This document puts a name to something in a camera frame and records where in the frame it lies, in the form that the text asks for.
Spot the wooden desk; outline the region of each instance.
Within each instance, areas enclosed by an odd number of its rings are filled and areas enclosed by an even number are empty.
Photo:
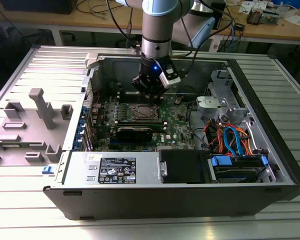
[[[104,4],[104,0],[92,0],[93,5]],[[80,9],[88,12],[88,4],[81,4]],[[83,31],[83,32],[103,32],[118,33],[118,29],[114,25],[108,12],[105,13],[106,19],[93,16],[88,13],[82,13],[76,9],[70,15],[39,13],[39,12],[21,12],[21,11],[5,11],[0,5],[0,9],[5,16],[20,28],[49,29],[53,33],[56,45],[62,46],[63,41],[60,31]],[[96,10],[106,10],[106,6],[100,6]],[[251,25],[247,24],[247,15],[239,14],[239,6],[230,7],[230,12],[238,23],[245,25],[242,41],[264,42],[264,43],[281,43],[281,44],[298,44],[300,45],[300,26],[292,24],[283,19],[279,20],[277,26],[268,24]],[[113,14],[122,29],[126,29],[129,21],[130,9],[127,7],[118,7],[112,10]],[[0,14],[0,26],[11,26]],[[133,34],[141,34],[142,31],[142,11],[133,10],[132,15]],[[228,37],[230,31],[227,29],[214,37],[211,46],[219,43]]]
[[[241,38],[243,41],[283,44],[289,44],[291,41],[295,41],[296,43],[300,41],[300,26],[282,18],[280,18],[278,25],[247,24],[248,15],[240,13],[239,9],[240,6],[229,7],[230,13],[236,19],[236,22],[245,25],[243,36]],[[230,31],[228,29],[220,33],[220,35],[224,36],[228,36],[229,34]]]
[[[91,0],[91,5],[105,4],[104,0]],[[110,6],[119,6],[118,3],[112,2]],[[83,13],[74,9],[71,14],[55,14],[41,12],[23,12],[23,11],[6,11],[0,4],[0,9],[3,14],[18,28],[32,29],[48,29],[52,31],[55,44],[62,46],[63,41],[60,31],[81,31],[95,33],[119,33],[110,14],[105,12],[106,19],[96,17],[89,13]],[[79,6],[79,9],[89,12],[88,3],[84,2]],[[96,7],[96,11],[106,10],[107,6]],[[112,10],[116,21],[125,31],[130,18],[130,8],[122,6]],[[11,27],[11,25],[0,14],[0,26]],[[133,10],[132,15],[132,34],[142,34],[142,11],[139,9]]]

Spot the power supply label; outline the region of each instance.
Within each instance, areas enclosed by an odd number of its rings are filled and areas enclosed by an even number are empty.
[[[100,161],[100,184],[135,184],[137,164],[135,157],[103,157]]]

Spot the side panel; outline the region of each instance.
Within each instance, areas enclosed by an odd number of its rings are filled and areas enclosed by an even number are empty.
[[[238,82],[237,87],[244,93],[248,104],[251,106],[254,114],[257,116],[257,120],[260,122],[260,125],[264,129],[275,152],[277,153],[285,169],[289,173],[290,178],[294,183],[299,185],[297,191],[290,195],[287,195],[284,199],[282,199],[292,200],[296,196],[300,195],[300,166],[298,165],[296,159],[289,150],[287,144],[283,140],[275,124],[271,120],[255,91],[253,90],[252,86],[250,85],[237,61],[229,60],[229,65],[231,66],[231,70],[233,71],[233,74],[235,75]]]
[[[294,188],[92,188],[65,191],[45,187],[43,192],[68,219],[102,220],[255,215]]]

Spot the aluminum extrusion table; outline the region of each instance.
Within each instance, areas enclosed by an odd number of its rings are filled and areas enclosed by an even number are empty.
[[[87,53],[103,49],[31,49],[0,92],[0,125],[9,100],[35,108],[28,101],[33,87],[43,88],[52,106],[74,105],[87,74]],[[110,49],[114,54],[129,53]],[[300,165],[300,86],[276,59],[266,55],[201,52],[199,57],[213,59],[221,55],[237,60]],[[274,203],[255,216],[72,221],[42,193],[49,181],[41,174],[42,169],[0,166],[0,239],[300,239],[300,196]]]

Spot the motherboard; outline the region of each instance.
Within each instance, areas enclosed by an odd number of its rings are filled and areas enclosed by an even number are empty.
[[[110,96],[94,104],[92,117],[97,138],[94,151],[158,152],[195,148],[188,127],[189,102],[175,95],[165,96],[157,104],[127,102]]]

